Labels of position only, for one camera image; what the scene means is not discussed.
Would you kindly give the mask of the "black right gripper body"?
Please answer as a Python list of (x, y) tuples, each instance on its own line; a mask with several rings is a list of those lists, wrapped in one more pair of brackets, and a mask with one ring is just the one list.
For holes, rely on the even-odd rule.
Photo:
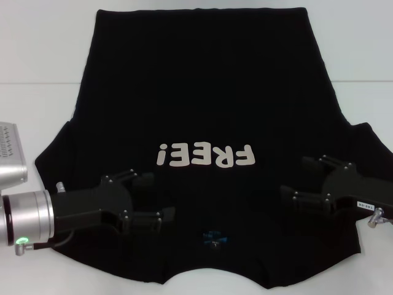
[(354, 165), (327, 175), (321, 194), (330, 197), (334, 213), (354, 209), (370, 221), (392, 221), (392, 182), (364, 177)]

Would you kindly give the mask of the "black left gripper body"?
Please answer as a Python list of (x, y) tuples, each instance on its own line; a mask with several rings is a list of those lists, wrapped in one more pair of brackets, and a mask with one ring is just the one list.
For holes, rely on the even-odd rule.
[(127, 234), (133, 212), (127, 185), (132, 180), (134, 175), (105, 175), (96, 187), (51, 194), (55, 233), (109, 226)]

